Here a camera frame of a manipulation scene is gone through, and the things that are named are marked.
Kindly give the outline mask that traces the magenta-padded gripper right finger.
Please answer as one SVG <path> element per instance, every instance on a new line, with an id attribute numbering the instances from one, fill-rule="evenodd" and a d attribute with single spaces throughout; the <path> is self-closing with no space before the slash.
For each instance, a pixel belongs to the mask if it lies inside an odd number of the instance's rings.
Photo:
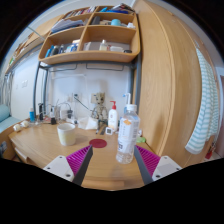
<path id="1" fill-rule="evenodd" d="M 159 157 L 140 146 L 134 147 L 134 156 L 145 185 L 181 170 L 169 156 Z"/>

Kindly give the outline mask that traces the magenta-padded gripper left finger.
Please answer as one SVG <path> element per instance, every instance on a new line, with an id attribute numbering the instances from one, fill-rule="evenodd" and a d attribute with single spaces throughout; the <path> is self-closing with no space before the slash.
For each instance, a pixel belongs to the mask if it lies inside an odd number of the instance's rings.
<path id="1" fill-rule="evenodd" d="M 67 157 L 62 155 L 57 156 L 44 167 L 44 170 L 76 185 L 81 185 L 92 155 L 93 148 L 89 145 L 73 152 Z"/>

